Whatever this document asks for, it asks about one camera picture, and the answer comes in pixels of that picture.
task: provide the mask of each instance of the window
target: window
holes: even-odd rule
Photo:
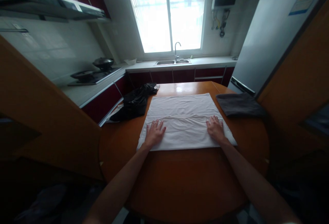
[[[131,0],[145,53],[201,47],[205,0]]]

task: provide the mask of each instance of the window frame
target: window frame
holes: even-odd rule
[[[171,51],[166,51],[166,52],[145,52],[144,48],[143,48],[143,44],[142,44],[142,39],[141,39],[141,35],[139,34],[139,30],[138,30],[138,25],[137,25],[137,21],[136,21],[136,17],[134,14],[134,10],[133,10],[133,6],[131,3],[131,0],[129,1],[129,9],[130,9],[130,13],[131,16],[133,18],[134,21],[134,26],[135,26],[135,30],[138,36],[138,44],[139,44],[139,48],[141,50],[141,52],[143,52],[144,54],[144,59],[154,59],[154,58],[163,58],[163,59],[168,59],[171,58],[172,56],[175,55],[175,47],[173,45],[172,42],[172,30],[171,30],[171,15],[170,15],[170,0],[167,0],[167,13],[168,13],[168,21],[169,21],[169,33],[170,33],[170,42],[171,42]],[[204,5],[204,13],[203,13],[203,18],[202,18],[202,32],[201,32],[201,45],[200,48],[198,49],[187,49],[187,50],[179,50],[179,45],[176,47],[177,51],[179,51],[179,53],[177,53],[178,55],[181,55],[184,57],[190,56],[190,55],[202,55],[203,54],[203,42],[204,42],[204,33],[205,33],[205,24],[206,24],[206,13],[208,11],[208,5],[207,5],[207,1],[205,0],[205,5]]]

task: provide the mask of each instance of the person's right hand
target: person's right hand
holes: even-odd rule
[[[231,144],[230,141],[225,137],[223,130],[223,121],[219,121],[217,116],[211,116],[210,122],[207,121],[207,131],[209,135],[219,143],[219,145],[223,144]]]

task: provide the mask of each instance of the person's left hand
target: person's left hand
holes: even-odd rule
[[[146,146],[146,148],[151,149],[154,145],[157,145],[158,143],[161,142],[166,131],[166,127],[164,127],[161,130],[162,126],[163,126],[163,121],[159,123],[158,119],[152,122],[151,127],[147,125],[146,138],[145,138],[145,142],[143,143],[143,145]]]

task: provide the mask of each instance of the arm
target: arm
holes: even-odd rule
[[[166,127],[161,129],[163,122],[159,125],[158,122],[153,121],[151,127],[147,126],[145,142],[99,195],[84,224],[112,223],[115,219],[134,186],[148,152],[163,138]]]
[[[222,147],[243,190],[267,223],[301,223],[274,187],[224,136],[222,121],[211,117],[207,130]]]

